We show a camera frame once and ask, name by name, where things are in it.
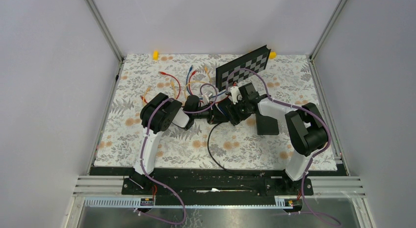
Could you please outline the small black adapter box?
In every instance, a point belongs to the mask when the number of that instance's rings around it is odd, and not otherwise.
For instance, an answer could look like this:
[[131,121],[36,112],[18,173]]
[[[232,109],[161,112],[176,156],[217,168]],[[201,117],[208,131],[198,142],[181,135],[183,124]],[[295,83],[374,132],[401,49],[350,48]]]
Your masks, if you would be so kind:
[[233,126],[240,124],[244,120],[243,113],[230,99],[222,100],[217,104],[217,107],[224,113]]

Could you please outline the black network switch box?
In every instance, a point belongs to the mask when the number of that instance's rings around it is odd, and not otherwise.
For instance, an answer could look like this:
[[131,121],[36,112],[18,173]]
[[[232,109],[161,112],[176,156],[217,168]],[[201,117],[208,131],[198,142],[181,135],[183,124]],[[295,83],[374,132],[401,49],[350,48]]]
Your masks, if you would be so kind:
[[256,113],[257,135],[279,135],[278,121],[272,117]]

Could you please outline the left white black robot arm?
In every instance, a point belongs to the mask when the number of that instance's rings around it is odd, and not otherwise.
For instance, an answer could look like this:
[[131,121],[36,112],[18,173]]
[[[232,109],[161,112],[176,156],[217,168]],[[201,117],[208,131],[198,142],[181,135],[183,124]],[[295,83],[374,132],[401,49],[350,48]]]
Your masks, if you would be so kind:
[[153,172],[156,152],[163,133],[174,124],[184,130],[190,129],[196,119],[205,119],[209,124],[225,123],[228,118],[214,102],[200,105],[196,95],[187,97],[185,104],[158,93],[141,110],[140,119],[143,126],[143,140],[140,155],[134,169],[140,175]]

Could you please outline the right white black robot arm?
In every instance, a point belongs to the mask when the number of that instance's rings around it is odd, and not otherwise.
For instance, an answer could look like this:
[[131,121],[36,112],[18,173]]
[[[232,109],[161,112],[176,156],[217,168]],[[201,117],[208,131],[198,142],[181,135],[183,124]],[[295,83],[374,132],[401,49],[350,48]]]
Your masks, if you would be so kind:
[[232,125],[255,114],[258,135],[278,135],[279,122],[286,123],[294,153],[281,187],[286,194],[295,194],[301,188],[300,179],[308,172],[312,155],[329,143],[327,126],[317,106],[313,103],[294,106],[277,101],[267,94],[260,95],[251,83],[232,86],[229,93],[231,100],[225,104],[224,111]]

